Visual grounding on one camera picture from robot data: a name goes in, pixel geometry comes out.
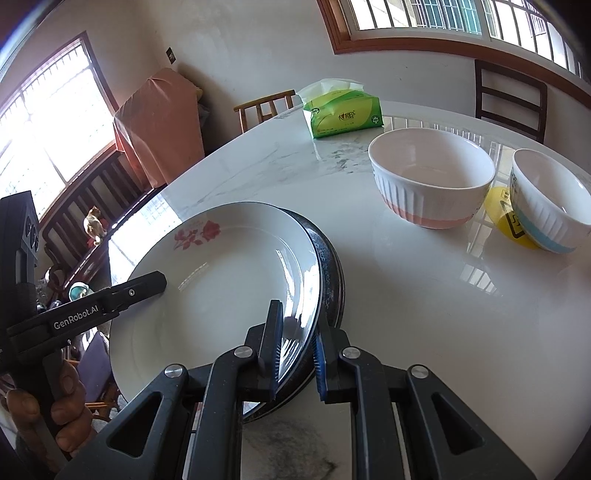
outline bowl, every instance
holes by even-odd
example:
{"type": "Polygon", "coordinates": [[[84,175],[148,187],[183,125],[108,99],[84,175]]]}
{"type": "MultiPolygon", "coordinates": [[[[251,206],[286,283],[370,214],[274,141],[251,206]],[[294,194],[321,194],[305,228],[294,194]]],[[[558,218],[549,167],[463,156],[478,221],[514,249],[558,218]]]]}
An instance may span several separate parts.
{"type": "Polygon", "coordinates": [[[434,229],[470,220],[496,172],[478,145],[429,128],[384,133],[369,145],[369,158],[388,207],[411,223],[434,229]]]}
{"type": "Polygon", "coordinates": [[[543,153],[514,153],[511,205],[525,233],[551,252],[570,253],[591,233],[591,195],[568,168],[543,153]]]}

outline blue stripe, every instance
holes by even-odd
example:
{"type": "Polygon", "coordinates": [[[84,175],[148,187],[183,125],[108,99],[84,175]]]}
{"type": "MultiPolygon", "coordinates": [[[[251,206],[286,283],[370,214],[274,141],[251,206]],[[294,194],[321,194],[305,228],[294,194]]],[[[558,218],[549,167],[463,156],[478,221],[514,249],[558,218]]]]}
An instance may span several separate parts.
{"type": "Polygon", "coordinates": [[[550,250],[551,252],[557,254],[569,254],[574,252],[576,248],[571,247],[564,247],[560,244],[557,244],[554,240],[545,236],[539,228],[537,228],[530,219],[528,219],[523,212],[519,209],[517,205],[513,205],[513,210],[517,214],[517,218],[519,222],[523,226],[523,230],[527,233],[530,237],[532,237],[537,243],[539,243],[543,248],[546,250],[550,250]]]}

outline stack of plates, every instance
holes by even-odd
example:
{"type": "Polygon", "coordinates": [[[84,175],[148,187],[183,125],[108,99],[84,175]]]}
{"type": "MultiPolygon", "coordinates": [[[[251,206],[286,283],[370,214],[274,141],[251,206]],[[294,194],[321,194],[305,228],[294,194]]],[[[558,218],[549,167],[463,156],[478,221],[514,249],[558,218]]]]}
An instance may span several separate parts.
{"type": "Polygon", "coordinates": [[[313,375],[317,319],[339,326],[345,284],[336,252],[302,216],[264,203],[222,205],[162,238],[130,278],[161,271],[159,297],[134,305],[111,327],[111,364],[127,400],[170,364],[212,363],[264,323],[271,300],[284,307],[280,389],[268,404],[245,404],[261,417],[292,398],[313,375]]]}

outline cat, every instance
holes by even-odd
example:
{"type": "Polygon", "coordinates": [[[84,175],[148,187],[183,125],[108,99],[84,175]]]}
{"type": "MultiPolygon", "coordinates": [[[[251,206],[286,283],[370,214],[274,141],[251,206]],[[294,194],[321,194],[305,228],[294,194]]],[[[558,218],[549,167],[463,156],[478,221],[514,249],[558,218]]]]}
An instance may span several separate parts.
{"type": "Polygon", "coordinates": [[[95,245],[100,245],[103,238],[107,236],[107,232],[100,222],[101,216],[100,210],[95,206],[90,209],[84,219],[84,230],[90,235],[90,238],[94,239],[95,245]]]}

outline glossy tabletop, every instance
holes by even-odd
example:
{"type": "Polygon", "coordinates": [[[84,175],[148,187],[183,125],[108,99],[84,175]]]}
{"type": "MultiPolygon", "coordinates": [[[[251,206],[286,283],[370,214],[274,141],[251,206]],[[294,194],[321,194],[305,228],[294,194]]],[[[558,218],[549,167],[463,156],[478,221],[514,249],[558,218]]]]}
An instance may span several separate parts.
{"type": "MultiPolygon", "coordinates": [[[[412,225],[384,204],[367,150],[384,129],[440,128],[491,155],[493,186],[508,184],[516,148],[551,155],[589,190],[591,176],[487,122],[405,103],[383,101],[382,110],[384,128],[312,140],[295,108],[220,148],[114,234],[113,283],[125,281],[167,232],[211,207],[254,200],[300,213],[339,254],[342,328],[351,343],[383,364],[430,367],[538,479],[553,479],[591,423],[591,240],[569,255],[526,249],[504,237],[484,208],[454,229],[412,225]]],[[[310,478],[351,478],[349,407],[320,403],[315,387],[246,426],[243,478],[265,478],[261,469],[269,478],[303,476],[302,468],[310,478]],[[278,430],[284,441],[271,442],[278,430]],[[294,449],[306,456],[299,471],[273,467],[294,449]]]]}

